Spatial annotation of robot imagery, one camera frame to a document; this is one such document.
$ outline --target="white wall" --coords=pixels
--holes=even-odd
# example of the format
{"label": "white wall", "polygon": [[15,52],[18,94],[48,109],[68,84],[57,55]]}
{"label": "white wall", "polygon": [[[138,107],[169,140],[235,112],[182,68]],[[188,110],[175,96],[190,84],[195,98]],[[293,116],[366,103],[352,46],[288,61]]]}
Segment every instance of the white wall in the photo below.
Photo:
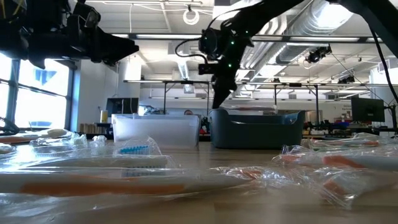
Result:
{"label": "white wall", "polygon": [[100,109],[106,109],[111,97],[139,97],[139,84],[123,83],[126,65],[119,74],[102,63],[82,60],[75,74],[71,130],[79,131],[81,123],[100,121]]}
{"label": "white wall", "polygon": [[[390,73],[390,78],[392,84],[397,84],[398,83],[398,68],[393,68],[389,70]],[[386,75],[384,73],[379,73],[377,68],[374,68],[371,70],[371,74],[369,77],[371,83],[379,83],[379,84],[387,84],[386,80]],[[385,102],[393,104],[397,104],[395,102],[394,96],[391,93],[391,90],[389,87],[375,87],[372,88],[372,91],[380,98],[382,98]],[[371,94],[372,98],[374,99],[379,99],[378,97],[374,96],[374,94]],[[390,114],[389,110],[384,110],[384,118],[385,118],[385,124],[389,128],[392,128],[392,116]],[[392,136],[394,133],[381,133],[381,136]]]}
{"label": "white wall", "polygon": [[[163,97],[163,91],[161,89],[152,89],[152,97]],[[151,105],[155,108],[163,108],[163,99],[149,99],[150,89],[141,89],[140,105]],[[195,97],[195,95],[183,95],[179,89],[171,89],[167,92],[169,97]],[[211,109],[212,101],[210,100],[209,108]],[[226,100],[224,105],[233,106],[269,106],[274,105],[274,100]],[[315,110],[315,101],[278,101],[278,108],[281,110]],[[206,110],[207,100],[177,100],[177,99],[166,99],[166,110],[172,113],[179,113],[190,109],[190,110]],[[319,103],[319,110],[322,110],[323,119],[329,119],[330,122],[334,121],[334,118],[340,118],[341,114],[346,113],[347,110],[351,109],[351,103],[348,101],[327,101]]]}

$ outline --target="gray plastic bin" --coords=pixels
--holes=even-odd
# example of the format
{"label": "gray plastic bin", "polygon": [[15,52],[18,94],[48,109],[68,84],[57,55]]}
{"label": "gray plastic bin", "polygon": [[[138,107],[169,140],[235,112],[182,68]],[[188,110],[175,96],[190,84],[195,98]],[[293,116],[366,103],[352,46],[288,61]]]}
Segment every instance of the gray plastic bin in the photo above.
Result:
{"label": "gray plastic bin", "polygon": [[224,109],[209,113],[211,142],[225,149],[280,149],[299,145],[305,111],[275,116],[229,115]]}

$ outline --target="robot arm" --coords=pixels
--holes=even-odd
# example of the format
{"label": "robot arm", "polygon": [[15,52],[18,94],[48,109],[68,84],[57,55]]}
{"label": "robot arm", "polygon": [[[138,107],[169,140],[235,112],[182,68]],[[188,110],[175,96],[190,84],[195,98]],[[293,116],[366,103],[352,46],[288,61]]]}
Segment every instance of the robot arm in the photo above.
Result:
{"label": "robot arm", "polygon": [[[213,74],[215,97],[213,108],[218,108],[235,91],[234,78],[246,46],[252,46],[251,37],[256,35],[272,18],[301,3],[303,0],[263,0],[240,9],[232,18],[221,24],[220,30],[210,26],[203,30],[199,49],[216,64],[199,65],[200,74]],[[398,20],[398,10],[389,0],[328,0],[341,4],[362,16],[395,56],[398,56],[398,29],[391,21]]]}
{"label": "robot arm", "polygon": [[98,26],[101,15],[85,0],[73,11],[68,0],[26,0],[24,7],[22,2],[5,0],[0,7],[0,53],[10,58],[29,59],[40,68],[46,58],[114,65],[139,50],[133,40],[105,33]]}

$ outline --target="wooden table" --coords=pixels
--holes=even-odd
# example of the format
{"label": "wooden table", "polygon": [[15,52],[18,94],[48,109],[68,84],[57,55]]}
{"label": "wooden table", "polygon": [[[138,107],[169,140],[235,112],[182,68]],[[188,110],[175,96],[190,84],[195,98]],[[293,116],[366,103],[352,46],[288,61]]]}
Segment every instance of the wooden table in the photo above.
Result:
{"label": "wooden table", "polygon": [[[261,166],[279,151],[214,149],[163,150],[182,167]],[[398,191],[361,196],[351,211],[335,208],[300,187],[224,189],[168,201],[128,205],[74,215],[58,215],[27,223],[397,223]]]}

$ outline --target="white object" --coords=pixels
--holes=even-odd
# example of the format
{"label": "white object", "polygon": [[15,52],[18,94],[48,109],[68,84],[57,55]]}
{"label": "white object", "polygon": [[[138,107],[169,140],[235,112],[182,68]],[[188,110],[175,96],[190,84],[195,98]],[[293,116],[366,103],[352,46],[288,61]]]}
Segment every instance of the white object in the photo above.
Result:
{"label": "white object", "polygon": [[196,115],[112,114],[114,141],[147,135],[160,149],[190,149],[198,144],[200,119]]}

